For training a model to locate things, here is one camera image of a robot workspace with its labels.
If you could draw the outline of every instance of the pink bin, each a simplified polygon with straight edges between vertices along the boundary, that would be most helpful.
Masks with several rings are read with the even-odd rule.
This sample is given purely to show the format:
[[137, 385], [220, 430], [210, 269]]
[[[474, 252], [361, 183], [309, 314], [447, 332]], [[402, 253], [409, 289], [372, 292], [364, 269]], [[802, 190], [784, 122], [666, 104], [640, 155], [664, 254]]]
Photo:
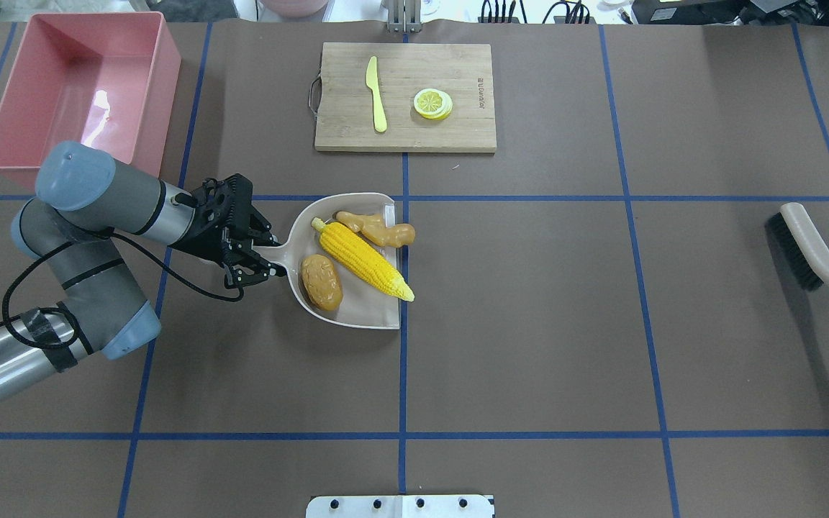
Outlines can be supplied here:
[[158, 177], [181, 55], [158, 12], [34, 14], [0, 104], [0, 171], [33, 188], [75, 140]]

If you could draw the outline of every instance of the knife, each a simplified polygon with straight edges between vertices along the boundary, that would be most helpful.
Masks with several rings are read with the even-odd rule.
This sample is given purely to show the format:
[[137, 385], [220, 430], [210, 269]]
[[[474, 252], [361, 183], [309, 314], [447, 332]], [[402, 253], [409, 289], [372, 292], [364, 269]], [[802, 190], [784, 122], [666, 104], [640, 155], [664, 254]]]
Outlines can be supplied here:
[[382, 111], [382, 98], [379, 97], [379, 76], [376, 72], [376, 56], [369, 58], [366, 66], [366, 88], [373, 91], [373, 129], [386, 131], [386, 112]]

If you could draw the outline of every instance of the yellow corn cob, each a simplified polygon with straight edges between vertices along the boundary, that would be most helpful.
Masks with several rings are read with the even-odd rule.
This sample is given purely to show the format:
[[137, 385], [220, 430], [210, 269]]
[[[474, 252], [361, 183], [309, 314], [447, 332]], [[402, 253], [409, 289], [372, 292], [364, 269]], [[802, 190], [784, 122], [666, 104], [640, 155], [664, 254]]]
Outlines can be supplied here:
[[362, 278], [373, 288], [402, 301], [414, 301], [415, 293], [405, 284], [405, 279], [398, 270], [392, 268], [385, 257], [377, 250], [366, 244], [352, 230], [343, 223], [325, 221], [315, 217], [312, 220], [313, 229], [318, 230], [319, 245], [325, 252], [335, 257], [354, 275]]

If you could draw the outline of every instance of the blue joint cap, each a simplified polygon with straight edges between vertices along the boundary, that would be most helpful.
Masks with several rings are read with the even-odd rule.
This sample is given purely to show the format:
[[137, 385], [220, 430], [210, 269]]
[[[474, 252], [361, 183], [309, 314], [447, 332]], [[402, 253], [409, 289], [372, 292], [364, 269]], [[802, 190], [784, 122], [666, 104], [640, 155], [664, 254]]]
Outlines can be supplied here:
[[66, 140], [43, 160], [34, 190], [56, 210], [85, 209], [108, 190], [116, 168], [110, 154]]
[[21, 250], [21, 252], [25, 253], [25, 255], [30, 256], [31, 259], [40, 259], [40, 256], [37, 255], [37, 253], [34, 253], [34, 250], [30, 249], [30, 246], [27, 246], [24, 236], [21, 235], [21, 216], [24, 215], [24, 209], [26, 209], [32, 201], [34, 200], [27, 200], [27, 203], [24, 204], [24, 206], [21, 206], [21, 210], [17, 211], [17, 214], [14, 215], [11, 224], [11, 235], [14, 246], [17, 246], [17, 249]]
[[154, 340], [161, 330], [162, 324], [158, 321], [152, 304], [147, 302], [135, 315], [132, 315], [124, 328], [101, 351], [104, 356], [108, 357], [108, 360], [117, 360]]

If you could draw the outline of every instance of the lemon slice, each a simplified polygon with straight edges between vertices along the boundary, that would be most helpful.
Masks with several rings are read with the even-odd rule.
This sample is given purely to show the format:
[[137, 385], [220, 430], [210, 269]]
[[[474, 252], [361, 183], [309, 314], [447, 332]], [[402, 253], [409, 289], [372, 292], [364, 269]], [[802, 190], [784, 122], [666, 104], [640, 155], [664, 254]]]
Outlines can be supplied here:
[[414, 95], [414, 110], [425, 119], [442, 121], [453, 111], [453, 99], [447, 92], [425, 88]]

